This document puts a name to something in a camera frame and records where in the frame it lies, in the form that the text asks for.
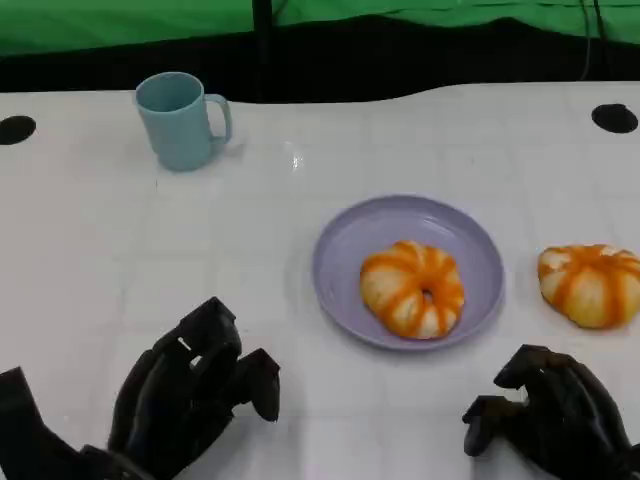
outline table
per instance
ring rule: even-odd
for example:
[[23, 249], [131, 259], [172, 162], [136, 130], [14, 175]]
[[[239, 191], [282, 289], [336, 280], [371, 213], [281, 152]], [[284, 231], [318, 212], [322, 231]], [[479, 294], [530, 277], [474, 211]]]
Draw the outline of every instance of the table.
[[[184, 479], [496, 480], [538, 476], [504, 445], [472, 462], [462, 413], [524, 342], [573, 354], [640, 441], [637, 325], [593, 334], [541, 299], [537, 253], [613, 243], [640, 252], [640, 133], [590, 119], [640, 113], [637, 84], [469, 85], [368, 104], [233, 104], [224, 156], [158, 167], [130, 93], [0, 96], [31, 115], [0, 148], [0, 369], [22, 365], [47, 424], [103, 446], [115, 394], [143, 349], [212, 295], [246, 352], [282, 366], [282, 418], [250, 408]], [[217, 109], [212, 121], [220, 127]], [[507, 297], [486, 333], [427, 355], [372, 349], [320, 310], [314, 242], [364, 198], [411, 192], [474, 216], [504, 257]], [[509, 392], [511, 397], [522, 394]]]

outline black cable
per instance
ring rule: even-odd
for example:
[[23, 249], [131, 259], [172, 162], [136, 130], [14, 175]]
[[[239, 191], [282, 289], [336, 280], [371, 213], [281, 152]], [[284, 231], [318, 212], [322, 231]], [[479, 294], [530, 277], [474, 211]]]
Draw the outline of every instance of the black cable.
[[580, 74], [579, 82], [586, 80], [589, 74], [589, 67], [591, 66], [591, 25], [589, 23], [589, 13], [587, 12], [587, 6], [584, 4], [584, 0], [580, 0], [580, 6], [582, 7], [582, 14], [584, 16], [584, 31], [587, 37], [587, 53], [584, 59], [584, 68]]
[[598, 25], [598, 36], [602, 43], [602, 65], [604, 66], [605, 80], [611, 79], [611, 63], [609, 62], [609, 39], [607, 37], [607, 31], [604, 27], [604, 20], [602, 19], [602, 13], [600, 12], [600, 2], [593, 0], [593, 4], [596, 10], [596, 22]]

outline black hole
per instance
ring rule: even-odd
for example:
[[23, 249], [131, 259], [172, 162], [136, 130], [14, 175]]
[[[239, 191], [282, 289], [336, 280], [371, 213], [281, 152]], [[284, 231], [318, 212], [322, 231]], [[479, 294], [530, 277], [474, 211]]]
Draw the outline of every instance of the black hole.
[[591, 119], [611, 133], [630, 133], [638, 128], [638, 117], [621, 103], [600, 105], [591, 112]]
[[0, 145], [15, 145], [24, 142], [36, 131], [33, 118], [16, 116], [0, 122]]

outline green backdrop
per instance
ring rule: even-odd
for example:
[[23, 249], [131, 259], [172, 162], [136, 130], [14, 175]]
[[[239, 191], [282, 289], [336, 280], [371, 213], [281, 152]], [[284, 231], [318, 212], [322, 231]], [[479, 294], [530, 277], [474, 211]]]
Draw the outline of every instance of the green backdrop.
[[[534, 27], [584, 35], [579, 0], [287, 0], [277, 23], [385, 15], [459, 27], [514, 18]], [[585, 0], [595, 35], [592, 0]], [[612, 39], [640, 44], [640, 0], [600, 0]], [[59, 52], [246, 32], [250, 0], [0, 0], [0, 56]]]

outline plate rim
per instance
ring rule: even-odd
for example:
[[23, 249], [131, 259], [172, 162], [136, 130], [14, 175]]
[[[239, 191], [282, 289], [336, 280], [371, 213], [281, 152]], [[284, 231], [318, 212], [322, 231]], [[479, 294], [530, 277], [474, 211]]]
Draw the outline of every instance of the plate rim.
[[[456, 212], [456, 214], [458, 215], [463, 215], [464, 217], [466, 217], [467, 219], [471, 220], [471, 222], [473, 222], [475, 224], [475, 226], [481, 231], [483, 232], [486, 236], [487, 239], [489, 240], [489, 244], [491, 246], [491, 248], [493, 248], [493, 250], [495, 251], [496, 255], [497, 255], [497, 259], [498, 259], [498, 264], [499, 264], [499, 273], [500, 273], [500, 286], [499, 286], [499, 291], [498, 294], [496, 296], [495, 301], [493, 302], [493, 305], [491, 306], [490, 310], [487, 312], [486, 315], [484, 315], [484, 317], [470, 330], [468, 330], [467, 332], [465, 332], [464, 334], [460, 335], [459, 337], [455, 337], [453, 338], [453, 340], [451, 340], [450, 337], [445, 336], [441, 339], [441, 341], [438, 340], [429, 340], [429, 339], [424, 339], [424, 340], [420, 340], [420, 339], [408, 339], [408, 338], [401, 338], [402, 340], [406, 341], [407, 343], [401, 345], [389, 345], [387, 343], [384, 343], [383, 341], [374, 339], [370, 336], [364, 335], [358, 331], [355, 331], [354, 329], [350, 328], [349, 326], [343, 324], [342, 322], [339, 322], [334, 315], [331, 313], [331, 311], [329, 310], [329, 308], [326, 305], [326, 299], [324, 298], [323, 295], [320, 294], [320, 292], [322, 291], [322, 289], [319, 287], [319, 279], [318, 279], [318, 274], [317, 272], [319, 272], [319, 268], [318, 265], [320, 264], [320, 244], [322, 243], [323, 238], [325, 238], [328, 234], [328, 232], [330, 232], [333, 228], [335, 228], [335, 225], [340, 221], [341, 218], [343, 218], [345, 215], [347, 215], [349, 212], [356, 210], [356, 209], [360, 209], [365, 207], [368, 204], [371, 203], [377, 203], [377, 202], [381, 202], [381, 201], [394, 201], [394, 200], [407, 200], [407, 201], [420, 201], [420, 202], [430, 202], [432, 204], [435, 204], [437, 206], [440, 207], [444, 207], [450, 210], [453, 210], [454, 212]], [[316, 295], [316, 299], [318, 300], [318, 303], [320, 304], [320, 307], [322, 308], [322, 310], [329, 316], [331, 317], [331, 321], [335, 324], [337, 324], [338, 326], [340, 326], [340, 328], [342, 328], [344, 331], [349, 332], [351, 335], [353, 335], [354, 337], [358, 338], [359, 340], [366, 342], [370, 345], [374, 345], [376, 347], [379, 348], [384, 348], [386, 350], [393, 350], [393, 351], [404, 351], [404, 352], [427, 352], [427, 351], [432, 351], [432, 350], [436, 350], [436, 349], [440, 349], [440, 348], [447, 348], [447, 347], [452, 347], [454, 345], [457, 345], [458, 343], [464, 341], [464, 340], [468, 340], [471, 337], [474, 337], [475, 335], [477, 335], [479, 333], [480, 330], [482, 330], [484, 327], [491, 325], [491, 323], [493, 323], [494, 321], [497, 320], [499, 314], [500, 314], [500, 310], [504, 304], [504, 298], [505, 298], [505, 293], [506, 293], [506, 271], [504, 268], [504, 261], [502, 260], [502, 255], [500, 254], [500, 250], [498, 249], [498, 246], [496, 245], [496, 242], [493, 240], [493, 237], [491, 236], [491, 234], [479, 223], [477, 222], [471, 215], [469, 215], [468, 213], [464, 212], [463, 210], [456, 208], [446, 202], [440, 201], [440, 200], [434, 200], [432, 198], [429, 197], [424, 197], [421, 195], [409, 195], [409, 194], [393, 194], [393, 195], [381, 195], [381, 196], [377, 196], [377, 197], [372, 197], [372, 198], [368, 198], [366, 200], [362, 200], [354, 205], [351, 205], [349, 207], [346, 207], [344, 209], [342, 209], [340, 212], [338, 212], [322, 229], [322, 231], [320, 232], [320, 235], [318, 236], [315, 245], [313, 247], [313, 254], [312, 254], [312, 263], [311, 263], [311, 277], [312, 277], [312, 281], [313, 281], [313, 289], [315, 291], [315, 295]], [[443, 340], [449, 338], [449, 342], [444, 342]]]

